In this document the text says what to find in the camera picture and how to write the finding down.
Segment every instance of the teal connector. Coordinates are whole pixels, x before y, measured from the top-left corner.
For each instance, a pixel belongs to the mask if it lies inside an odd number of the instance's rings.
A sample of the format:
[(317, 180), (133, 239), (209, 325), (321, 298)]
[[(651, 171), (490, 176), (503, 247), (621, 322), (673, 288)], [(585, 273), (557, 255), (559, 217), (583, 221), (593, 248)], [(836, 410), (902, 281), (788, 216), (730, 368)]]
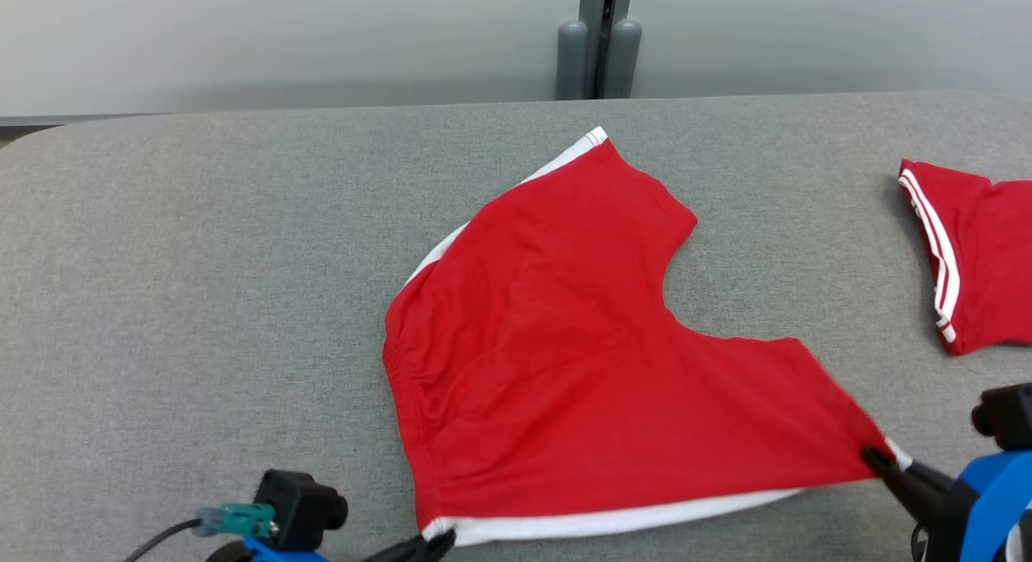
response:
[(200, 526), (193, 532), (198, 536), (235, 534), (245, 538), (267, 538), (279, 528), (272, 519), (276, 510), (263, 503), (224, 503), (222, 507), (203, 507), (197, 511)]

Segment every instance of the gray tablecloth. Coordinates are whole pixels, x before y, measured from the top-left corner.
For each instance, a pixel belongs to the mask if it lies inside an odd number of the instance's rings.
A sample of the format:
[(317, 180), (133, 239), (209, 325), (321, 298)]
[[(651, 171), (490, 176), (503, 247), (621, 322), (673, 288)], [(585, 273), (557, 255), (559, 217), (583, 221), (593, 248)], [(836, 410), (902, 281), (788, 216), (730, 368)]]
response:
[[(416, 532), (380, 361), (416, 264), (595, 125), (700, 219), (668, 306), (709, 334), (797, 335), (914, 457), (992, 451), (986, 387), (1032, 352), (936, 338), (903, 157), (1020, 179), (1032, 102), (963, 93), (542, 102), (146, 117), (0, 152), (0, 560), (125, 556), (268, 467), (342, 490), (324, 555)], [(690, 443), (685, 426), (685, 442)], [(876, 483), (625, 535), (449, 560), (909, 559)], [(151, 560), (219, 543), (178, 536)]]

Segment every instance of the white wall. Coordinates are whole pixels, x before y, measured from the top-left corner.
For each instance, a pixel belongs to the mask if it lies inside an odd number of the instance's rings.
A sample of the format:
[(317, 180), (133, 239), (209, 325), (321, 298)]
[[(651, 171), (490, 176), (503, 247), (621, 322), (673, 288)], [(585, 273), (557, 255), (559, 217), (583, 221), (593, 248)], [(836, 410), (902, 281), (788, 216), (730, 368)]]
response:
[(552, 99), (578, 2), (0, 0), (0, 117)]
[(631, 0), (635, 96), (1032, 94), (1032, 0)]

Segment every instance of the clothing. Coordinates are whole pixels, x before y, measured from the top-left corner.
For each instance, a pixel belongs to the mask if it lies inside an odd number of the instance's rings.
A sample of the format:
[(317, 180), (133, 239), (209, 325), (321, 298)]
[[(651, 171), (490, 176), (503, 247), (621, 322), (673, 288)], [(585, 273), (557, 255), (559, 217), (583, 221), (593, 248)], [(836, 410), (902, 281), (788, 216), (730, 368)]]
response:
[(872, 476), (883, 436), (802, 342), (665, 307), (696, 224), (596, 128), (420, 264), (384, 365), (424, 536), (615, 533)]
[(1032, 342), (1032, 180), (905, 159), (899, 184), (925, 231), (947, 351)]

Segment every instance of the wire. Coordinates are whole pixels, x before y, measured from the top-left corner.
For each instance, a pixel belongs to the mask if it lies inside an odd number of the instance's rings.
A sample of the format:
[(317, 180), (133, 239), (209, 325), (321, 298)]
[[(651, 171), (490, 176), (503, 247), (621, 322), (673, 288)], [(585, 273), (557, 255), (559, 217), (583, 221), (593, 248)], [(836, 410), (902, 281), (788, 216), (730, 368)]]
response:
[(178, 533), (182, 532), (183, 530), (189, 530), (190, 528), (196, 528), (196, 527), (200, 526), (200, 524), (201, 524), (200, 518), (195, 518), (195, 519), (189, 520), (187, 522), (181, 522), (181, 523), (172, 526), (171, 528), (168, 528), (167, 530), (159, 533), (158, 535), (154, 536), (153, 538), (147, 540), (147, 543), (144, 543), (143, 546), (137, 548), (136, 552), (133, 552), (132, 554), (130, 554), (129, 557), (126, 558), (124, 562), (136, 562), (144, 554), (147, 554), (148, 552), (151, 552), (152, 548), (154, 548), (154, 547), (158, 546), (159, 543), (165, 541), (165, 538), (167, 538), (168, 536), (171, 536), (173, 534), (178, 534)]

